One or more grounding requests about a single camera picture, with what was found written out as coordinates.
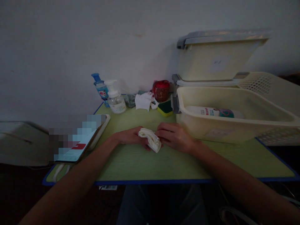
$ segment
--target blue bottle cap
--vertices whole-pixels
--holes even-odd
[[[95,79],[95,81],[101,81],[98,73],[93,73],[91,76]]]

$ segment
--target green desk surface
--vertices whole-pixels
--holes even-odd
[[[105,131],[99,139],[99,147],[113,133],[143,126],[155,131],[161,122],[176,122],[175,115],[163,117],[157,110],[129,109],[123,114],[113,114],[110,108],[102,105],[96,114],[109,114]],[[297,175],[264,147],[252,139],[243,144],[229,144],[203,141],[211,149],[238,165],[257,178],[295,178]],[[49,172],[45,184],[53,184],[57,165]],[[59,180],[66,166],[58,174]],[[182,183],[211,181],[212,177],[193,157],[164,146],[158,153],[148,152],[139,145],[120,145],[111,154],[95,184],[128,183]]]

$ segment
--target white laundry basket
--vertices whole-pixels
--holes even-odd
[[[253,91],[300,118],[300,87],[266,72],[251,72],[240,88]],[[275,128],[258,136],[267,146],[300,145],[299,128]]]
[[[180,87],[180,114],[176,121],[193,137],[209,141],[241,143],[275,128],[295,128],[300,119],[250,90],[229,87]],[[240,111],[245,119],[202,115],[188,106]]]

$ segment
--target mesh basket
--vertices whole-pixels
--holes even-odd
[[[252,72],[242,79],[240,88],[253,91],[300,117],[300,87],[265,72]],[[276,128],[258,136],[267,146],[300,145],[300,128]]]

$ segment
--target yellow sponge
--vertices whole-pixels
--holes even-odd
[[[159,111],[164,117],[172,115],[173,109],[171,107],[171,101],[160,103],[158,105],[157,111]]]

